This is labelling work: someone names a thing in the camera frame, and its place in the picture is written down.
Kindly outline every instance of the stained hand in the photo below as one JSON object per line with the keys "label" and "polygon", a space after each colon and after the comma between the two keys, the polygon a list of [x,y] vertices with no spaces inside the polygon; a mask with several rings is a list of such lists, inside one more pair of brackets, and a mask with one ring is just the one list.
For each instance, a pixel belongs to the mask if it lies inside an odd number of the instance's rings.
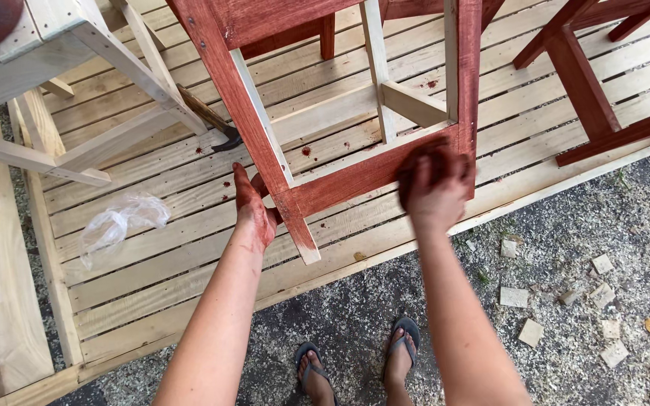
{"label": "stained hand", "polygon": [[235,171],[237,190],[235,227],[244,227],[248,232],[253,233],[254,248],[264,251],[275,239],[275,230],[277,225],[282,223],[282,217],[277,209],[268,209],[262,202],[262,198],[266,197],[269,191],[259,173],[252,180],[248,180],[247,172],[239,162],[232,164],[232,170]]}
{"label": "stained hand", "polygon": [[410,193],[404,198],[416,234],[446,233],[453,227],[463,217],[474,179],[475,167],[468,156],[456,155],[447,145],[435,147],[435,154],[418,157]]}

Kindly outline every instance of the black flip-flop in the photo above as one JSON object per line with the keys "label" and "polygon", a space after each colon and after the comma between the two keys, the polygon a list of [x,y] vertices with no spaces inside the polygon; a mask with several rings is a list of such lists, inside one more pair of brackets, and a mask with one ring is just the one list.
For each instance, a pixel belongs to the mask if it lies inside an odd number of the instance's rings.
{"label": "black flip-flop", "polygon": [[415,362],[418,361],[418,354],[412,349],[410,345],[408,345],[407,342],[405,342],[405,333],[408,333],[410,337],[413,339],[413,344],[415,345],[415,349],[418,350],[420,348],[420,330],[418,329],[418,325],[415,323],[415,321],[413,321],[412,318],[409,318],[407,316],[402,316],[398,318],[395,321],[395,324],[393,324],[393,329],[390,332],[390,341],[393,340],[393,335],[395,334],[395,331],[400,327],[402,327],[403,329],[403,336],[390,345],[390,347],[388,348],[388,353],[385,355],[385,365],[383,365],[383,381],[385,381],[385,370],[388,366],[388,360],[390,359],[390,355],[398,347],[398,345],[403,344],[405,345],[405,348],[408,350],[408,354],[410,354],[410,360],[412,362],[412,364],[410,365],[411,368],[415,366]]}
{"label": "black flip-flop", "polygon": [[[302,357],[304,357],[308,351],[314,351],[315,355],[318,357],[318,361],[320,361],[320,364],[323,363],[322,359],[320,358],[320,350],[318,347],[316,347],[314,344],[311,342],[304,342],[300,348],[298,348],[298,351],[295,353],[295,373],[300,370],[300,362],[302,361]],[[312,362],[308,362],[308,366],[305,367],[305,371],[302,373],[302,379],[300,380],[300,385],[302,385],[302,391],[305,391],[305,383],[308,381],[308,374],[310,374],[310,370],[314,371],[316,374],[322,376],[327,380],[327,383],[330,383],[330,377],[327,375],[325,371],[322,370],[322,368],[317,367],[313,365]],[[337,402],[337,396],[335,396],[335,391],[333,391],[333,398],[335,399],[335,406],[338,406]]]}

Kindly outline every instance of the foot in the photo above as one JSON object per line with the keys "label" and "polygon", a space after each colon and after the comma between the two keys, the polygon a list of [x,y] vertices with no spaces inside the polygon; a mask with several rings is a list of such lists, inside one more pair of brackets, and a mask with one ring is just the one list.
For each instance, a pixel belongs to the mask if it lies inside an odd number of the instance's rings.
{"label": "foot", "polygon": [[405,346],[409,345],[414,352],[417,351],[412,337],[403,331],[401,327],[395,330],[390,345],[393,345],[400,337],[403,337],[403,334],[405,334],[405,342],[403,345],[395,347],[393,353],[388,356],[388,365],[385,367],[384,382],[386,390],[395,386],[405,387],[405,376],[408,374],[408,371],[410,371],[410,367],[412,366],[412,359],[410,358],[408,349]]}
{"label": "foot", "polygon": [[[305,373],[305,368],[308,367],[309,363],[313,363],[313,366],[324,369],[318,359],[318,355],[315,354],[315,351],[309,350],[300,360],[298,379],[300,379],[301,382],[302,374]],[[311,369],[310,374],[308,374],[308,381],[304,386],[305,392],[310,396],[310,399],[313,401],[315,406],[335,405],[335,397],[332,393],[332,388],[324,376]]]}

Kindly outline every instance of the wooden stool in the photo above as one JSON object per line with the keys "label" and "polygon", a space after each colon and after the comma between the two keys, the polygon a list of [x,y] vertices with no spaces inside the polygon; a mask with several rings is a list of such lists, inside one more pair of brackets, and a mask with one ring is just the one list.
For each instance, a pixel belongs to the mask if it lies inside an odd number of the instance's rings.
{"label": "wooden stool", "polygon": [[[17,29],[0,42],[0,104],[17,98],[32,148],[0,139],[0,162],[94,186],[110,183],[95,165],[178,121],[196,134],[207,127],[180,97],[159,50],[162,43],[126,0],[37,0],[24,4]],[[147,68],[114,38],[110,25],[129,24]],[[56,76],[99,54],[157,101],[157,106],[66,151],[39,85],[66,97]]]}
{"label": "wooden stool", "polygon": [[[480,0],[447,0],[446,98],[423,96],[388,79],[378,0],[167,0],[199,51],[306,264],[320,260],[305,218],[395,181],[413,149],[446,136],[474,165],[480,60]],[[241,46],[360,3],[372,84],[270,121]],[[281,144],[378,110],[382,143],[293,177]],[[393,112],[421,126],[396,136]]]}
{"label": "wooden stool", "polygon": [[650,19],[650,0],[570,0],[513,60],[516,69],[527,67],[541,52],[548,52],[589,142],[556,157],[559,166],[650,137],[650,117],[621,129],[574,30],[627,17],[610,33],[621,41]]}

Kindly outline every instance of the gravel ground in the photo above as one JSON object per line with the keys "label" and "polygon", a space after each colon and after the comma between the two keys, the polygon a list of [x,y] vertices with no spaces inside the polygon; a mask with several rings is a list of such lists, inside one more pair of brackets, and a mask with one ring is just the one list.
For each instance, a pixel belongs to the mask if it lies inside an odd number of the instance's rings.
{"label": "gravel ground", "polygon": [[[17,195],[23,197],[19,172],[12,171],[12,177]],[[22,218],[52,356],[61,368],[25,208]],[[501,239],[510,235],[523,241],[516,259],[499,254]],[[475,251],[466,245],[468,240]],[[650,317],[650,158],[461,233],[453,241],[535,403],[650,404],[650,333],[644,328],[644,319]],[[591,277],[590,259],[601,254],[608,254],[615,269]],[[603,282],[617,299],[601,310],[587,294]],[[501,286],[528,289],[528,309],[498,305]],[[579,298],[566,307],[557,297],[569,289],[579,291]],[[238,404],[310,404],[298,389],[293,367],[294,351],[306,340],[320,347],[342,404],[384,404],[384,344],[400,314],[416,320],[422,335],[420,360],[407,378],[407,388],[415,404],[443,404],[417,252],[256,313]],[[545,327],[536,348],[517,339],[526,318]],[[614,341],[603,337],[600,320],[621,320],[621,340],[630,352],[613,369],[599,356]],[[172,352],[168,347],[122,365],[52,404],[149,404]]]}

